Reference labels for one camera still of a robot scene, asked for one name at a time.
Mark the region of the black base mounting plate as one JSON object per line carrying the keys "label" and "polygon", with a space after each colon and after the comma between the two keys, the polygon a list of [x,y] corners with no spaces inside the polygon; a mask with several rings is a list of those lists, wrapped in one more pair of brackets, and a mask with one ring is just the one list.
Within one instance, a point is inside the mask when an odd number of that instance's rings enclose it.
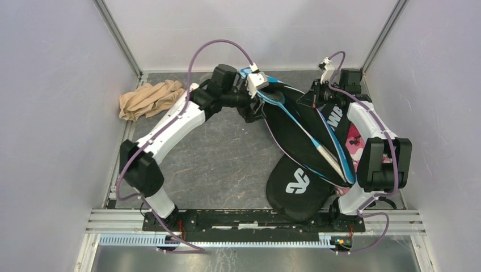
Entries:
{"label": "black base mounting plate", "polygon": [[204,210],[173,212],[164,220],[172,231],[181,233],[188,242],[315,242],[320,235],[361,233],[364,220],[333,219],[328,212],[295,222],[267,209]]}

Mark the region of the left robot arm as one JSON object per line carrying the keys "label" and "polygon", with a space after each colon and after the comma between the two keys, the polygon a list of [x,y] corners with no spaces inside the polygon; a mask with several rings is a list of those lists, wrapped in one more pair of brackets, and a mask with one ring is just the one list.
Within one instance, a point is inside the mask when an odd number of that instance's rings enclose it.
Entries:
{"label": "left robot arm", "polygon": [[191,84],[189,91],[136,142],[125,140],[120,147],[117,182],[136,190],[137,195],[157,214],[156,223],[165,231],[178,225],[175,204],[167,195],[160,164],[166,155],[193,129],[205,123],[223,108],[247,109],[269,82],[255,65],[242,75],[229,65],[218,65],[210,78]]}

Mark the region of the beige cloth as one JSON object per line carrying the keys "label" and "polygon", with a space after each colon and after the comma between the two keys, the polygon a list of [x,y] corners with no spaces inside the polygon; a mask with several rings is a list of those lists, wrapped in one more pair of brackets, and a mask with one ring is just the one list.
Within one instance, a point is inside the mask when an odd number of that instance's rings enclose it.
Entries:
{"label": "beige cloth", "polygon": [[119,119],[136,122],[141,116],[150,118],[170,109],[185,93],[178,80],[145,83],[119,98]]}

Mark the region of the blue Sport racket bag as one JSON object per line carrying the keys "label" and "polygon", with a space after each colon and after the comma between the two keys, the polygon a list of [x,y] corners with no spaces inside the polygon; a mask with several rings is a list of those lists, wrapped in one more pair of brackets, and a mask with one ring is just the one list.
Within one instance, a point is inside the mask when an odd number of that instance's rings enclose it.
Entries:
{"label": "blue Sport racket bag", "polygon": [[[349,126],[351,122],[345,116],[345,109],[337,109],[333,104],[325,104],[318,109],[308,108],[297,104],[297,99],[305,93],[294,88],[276,78],[268,77],[269,85],[260,91],[264,92],[281,92],[286,98],[285,106],[288,111],[301,123],[301,125],[320,142],[334,158],[339,162],[335,155],[335,146],[330,140],[326,131],[323,119],[326,119],[335,135],[335,129]],[[287,114],[279,107],[264,102],[263,119],[268,130],[277,142],[279,148],[296,166],[315,174],[321,180],[341,188],[350,188],[352,183],[343,181],[342,178],[328,164],[327,160],[316,150],[309,138],[302,130],[287,116]],[[344,151],[347,165],[351,173],[353,164],[348,158],[347,151],[343,141],[338,140]]]}

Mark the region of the black Crossway racket bag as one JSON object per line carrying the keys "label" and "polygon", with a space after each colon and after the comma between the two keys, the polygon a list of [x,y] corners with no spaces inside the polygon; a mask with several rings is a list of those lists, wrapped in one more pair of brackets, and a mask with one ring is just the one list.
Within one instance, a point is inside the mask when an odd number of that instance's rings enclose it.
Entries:
{"label": "black Crossway racket bag", "polygon": [[296,166],[283,153],[269,175],[266,187],[268,203],[279,214],[300,222],[313,217],[328,198],[341,188],[321,180]]}

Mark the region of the blue badminton racket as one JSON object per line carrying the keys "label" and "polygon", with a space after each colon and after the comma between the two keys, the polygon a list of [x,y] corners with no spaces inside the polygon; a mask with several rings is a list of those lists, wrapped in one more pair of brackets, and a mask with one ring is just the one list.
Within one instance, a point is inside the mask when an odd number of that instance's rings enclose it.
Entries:
{"label": "blue badminton racket", "polygon": [[309,138],[316,150],[327,160],[328,164],[334,169],[334,171],[342,178],[343,181],[349,181],[344,171],[342,170],[342,165],[339,165],[334,156],[326,149],[320,142],[318,142],[302,125],[301,123],[288,111],[285,106],[286,98],[281,92],[264,92],[257,91],[256,96],[267,102],[270,105],[274,105],[283,110],[287,116],[302,130],[302,132]]}

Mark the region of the pink camouflage cloth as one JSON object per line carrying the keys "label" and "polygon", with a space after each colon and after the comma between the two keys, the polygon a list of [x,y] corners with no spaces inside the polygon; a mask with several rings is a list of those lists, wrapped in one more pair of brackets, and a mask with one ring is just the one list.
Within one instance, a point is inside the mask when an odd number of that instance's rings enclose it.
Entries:
{"label": "pink camouflage cloth", "polygon": [[361,135],[354,124],[350,124],[346,127],[339,126],[335,129],[335,135],[338,140],[344,142],[345,147],[349,152],[348,158],[353,164],[353,177],[356,178],[357,167],[365,147],[365,142],[361,138]]}

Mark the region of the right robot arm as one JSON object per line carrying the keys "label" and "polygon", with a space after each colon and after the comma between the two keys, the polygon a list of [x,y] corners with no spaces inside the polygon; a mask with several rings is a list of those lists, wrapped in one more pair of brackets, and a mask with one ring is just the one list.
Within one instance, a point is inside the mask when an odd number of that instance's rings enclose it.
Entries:
{"label": "right robot arm", "polygon": [[323,124],[335,146],[339,162],[333,167],[345,181],[353,185],[334,203],[336,211],[329,213],[328,225],[334,231],[342,231],[350,225],[350,216],[362,216],[363,210],[381,197],[395,195],[405,187],[410,169],[412,143],[408,138],[399,138],[393,133],[374,109],[368,95],[350,93],[343,87],[332,85],[336,71],[326,70],[313,81],[310,91],[303,96],[312,108],[333,104],[337,109],[347,110],[345,116],[357,128],[365,146],[353,175],[344,151],[332,131],[330,124]]}

